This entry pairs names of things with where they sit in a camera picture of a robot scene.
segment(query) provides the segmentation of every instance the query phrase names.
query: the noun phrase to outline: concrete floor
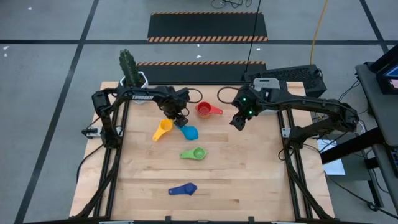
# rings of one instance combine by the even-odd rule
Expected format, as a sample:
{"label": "concrete floor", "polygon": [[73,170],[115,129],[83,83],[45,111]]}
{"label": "concrete floor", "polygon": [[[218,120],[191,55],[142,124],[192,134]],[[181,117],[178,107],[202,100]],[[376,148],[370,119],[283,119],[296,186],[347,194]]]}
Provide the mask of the concrete floor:
{"label": "concrete floor", "polygon": [[[99,0],[88,40],[145,40],[152,12],[215,11],[211,0]],[[397,40],[398,16],[395,0],[366,0],[384,40]],[[222,11],[255,11],[250,8]],[[1,0],[0,1],[0,101],[3,118],[0,141],[0,217],[13,223],[64,81],[69,73],[78,42],[74,44],[2,44],[3,40],[79,40],[93,0]],[[318,0],[263,0],[269,40],[312,40],[323,7]],[[359,0],[331,0],[319,40],[377,40]],[[246,60],[249,45],[84,45],[65,104],[60,114],[25,222],[67,218],[75,191],[75,174],[85,150],[80,134],[93,115],[91,94],[103,81],[122,77],[118,53],[129,49],[137,61]],[[254,45],[252,60],[264,60],[268,68],[307,65],[310,45]],[[383,54],[380,43],[369,45],[317,45],[314,63],[321,68],[328,88],[324,98],[338,98],[355,81],[354,66]],[[366,109],[361,87],[345,98],[358,111]],[[360,115],[368,129],[376,122]],[[379,171],[376,171],[382,182]],[[366,182],[344,183],[371,200]],[[346,221],[392,223],[381,213],[329,184],[336,217]],[[391,200],[382,193],[386,210],[393,212]]]}

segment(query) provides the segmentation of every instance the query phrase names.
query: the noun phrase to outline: hazard stripe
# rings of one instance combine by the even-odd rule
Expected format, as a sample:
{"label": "hazard stripe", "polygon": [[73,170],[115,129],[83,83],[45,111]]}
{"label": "hazard stripe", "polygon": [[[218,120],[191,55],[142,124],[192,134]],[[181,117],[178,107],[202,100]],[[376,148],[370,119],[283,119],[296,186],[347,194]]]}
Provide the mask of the hazard stripe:
{"label": "hazard stripe", "polygon": [[148,42],[262,42],[266,36],[197,36],[197,37],[148,37]]}
{"label": "hazard stripe", "polygon": [[[137,66],[158,66],[158,65],[242,65],[247,61],[206,61],[206,62],[137,62]],[[249,61],[251,65],[265,65],[263,61]]]}
{"label": "hazard stripe", "polygon": [[151,15],[186,15],[186,14],[255,14],[256,12],[153,12]]}

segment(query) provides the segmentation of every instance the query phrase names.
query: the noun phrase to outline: white pot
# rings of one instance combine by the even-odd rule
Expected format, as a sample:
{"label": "white pot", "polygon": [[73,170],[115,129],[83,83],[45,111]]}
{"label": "white pot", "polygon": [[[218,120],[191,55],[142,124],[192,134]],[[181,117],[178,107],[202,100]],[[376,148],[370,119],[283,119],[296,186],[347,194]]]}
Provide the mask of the white pot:
{"label": "white pot", "polygon": [[[144,77],[145,83],[141,86],[141,88],[147,88],[148,87],[148,79],[145,76],[144,72],[138,72],[138,74],[140,74],[142,77]],[[120,79],[119,83],[121,86],[123,86],[123,81],[124,81],[125,77],[123,77],[122,79]],[[143,104],[145,103],[147,100],[133,100],[133,102],[137,103],[137,104]]]}

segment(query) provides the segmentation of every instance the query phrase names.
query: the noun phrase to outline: wooden tabletop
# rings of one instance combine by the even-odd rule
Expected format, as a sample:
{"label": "wooden tabletop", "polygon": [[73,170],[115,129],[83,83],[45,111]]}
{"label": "wooden tabletop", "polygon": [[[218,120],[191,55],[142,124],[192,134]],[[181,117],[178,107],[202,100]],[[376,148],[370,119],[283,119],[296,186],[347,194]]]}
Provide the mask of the wooden tabletop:
{"label": "wooden tabletop", "polygon": [[[116,86],[117,82],[103,82],[101,88]],[[188,125],[198,129],[199,138],[187,141],[173,128],[154,142],[152,136],[165,116],[154,102],[131,103],[111,218],[164,220],[170,215],[173,220],[245,221],[248,216],[256,221],[294,220],[285,162],[277,156],[282,149],[277,115],[255,117],[238,131],[229,124],[237,109],[217,100],[221,86],[190,87],[199,89],[203,100],[221,108],[224,114],[201,119],[195,105],[188,104]],[[288,88],[292,94],[305,94],[302,83],[288,83]],[[220,97],[231,101],[235,94],[236,90],[224,90]],[[194,91],[190,96],[192,101],[199,99]],[[293,110],[293,115],[296,125],[312,123],[307,111]],[[313,139],[306,144],[318,147]],[[85,156],[99,145],[100,139],[88,140]],[[204,160],[179,158],[181,152],[197,146],[209,152]],[[70,215],[77,214],[98,188],[104,152],[94,154],[83,164]],[[306,147],[301,153],[309,191],[334,216],[319,153]],[[192,196],[168,194],[169,188],[189,182],[198,186]],[[105,192],[101,214],[107,196]],[[300,212],[305,217],[302,204]]]}

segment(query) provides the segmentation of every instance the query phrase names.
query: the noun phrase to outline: black and orange floor mat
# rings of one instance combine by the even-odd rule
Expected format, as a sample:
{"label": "black and orange floor mat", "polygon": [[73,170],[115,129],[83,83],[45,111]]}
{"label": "black and orange floor mat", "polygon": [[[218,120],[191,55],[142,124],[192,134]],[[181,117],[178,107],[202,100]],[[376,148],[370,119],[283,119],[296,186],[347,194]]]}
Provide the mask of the black and orange floor mat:
{"label": "black and orange floor mat", "polygon": [[155,12],[150,16],[149,42],[263,42],[267,38],[264,15],[255,12]]}
{"label": "black and orange floor mat", "polygon": [[[139,62],[150,85],[225,85],[241,83],[247,61]],[[249,61],[248,72],[261,72],[265,62]]]}

